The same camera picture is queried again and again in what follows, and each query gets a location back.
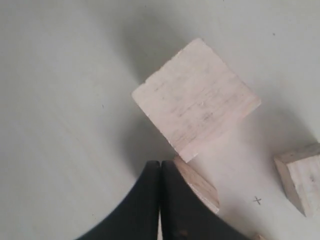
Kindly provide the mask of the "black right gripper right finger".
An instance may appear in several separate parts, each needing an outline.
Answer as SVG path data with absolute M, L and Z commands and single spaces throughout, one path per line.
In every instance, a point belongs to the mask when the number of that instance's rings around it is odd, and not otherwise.
M 187 185 L 173 161 L 161 164 L 161 228 L 164 240 L 246 240 L 213 213 Z

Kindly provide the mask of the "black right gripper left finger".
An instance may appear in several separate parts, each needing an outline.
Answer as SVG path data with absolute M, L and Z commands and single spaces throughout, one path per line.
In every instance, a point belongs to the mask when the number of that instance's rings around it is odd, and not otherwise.
M 147 161 L 122 202 L 80 240 L 156 240 L 160 207 L 160 163 Z

